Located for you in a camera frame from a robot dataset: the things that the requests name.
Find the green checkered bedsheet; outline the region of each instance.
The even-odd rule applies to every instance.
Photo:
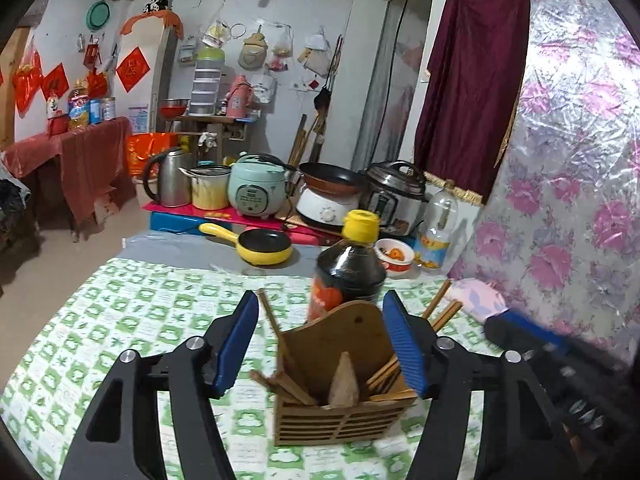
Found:
[[[20,449],[46,479],[57,479],[82,416],[116,357],[127,348],[143,356],[169,352],[231,313],[246,289],[268,290],[283,330],[303,324],[309,278],[250,277],[179,269],[114,258],[101,266],[45,325],[8,381],[0,413]],[[418,314],[441,282],[387,280],[407,310]],[[441,333],[467,349],[496,354],[481,327],[459,312]],[[216,423],[236,476],[246,480],[399,480],[418,445],[428,401],[418,400],[375,442],[274,447],[273,396],[249,379],[271,374],[276,339],[264,314],[234,387],[212,400]],[[168,394],[159,394],[162,450],[169,478],[183,480]],[[474,394],[461,479],[472,478],[481,428],[482,395]]]

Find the maroon curtain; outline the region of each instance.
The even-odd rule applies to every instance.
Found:
[[[529,0],[446,1],[415,136],[418,167],[487,200],[528,41]]]

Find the black nonstick pan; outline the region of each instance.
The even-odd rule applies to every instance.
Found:
[[[367,187],[367,179],[355,171],[322,162],[300,164],[305,183],[313,190],[337,196],[352,196]]]

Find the orange bottle label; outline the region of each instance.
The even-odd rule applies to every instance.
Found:
[[[311,302],[309,303],[308,320],[312,321],[324,316],[332,308],[343,303],[342,292],[334,286],[325,286],[322,280],[316,276],[311,286]]]

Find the panda toy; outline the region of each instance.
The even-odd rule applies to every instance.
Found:
[[[169,0],[151,0],[148,4],[145,5],[145,9],[143,12],[156,12],[158,10],[168,10],[169,9]]]

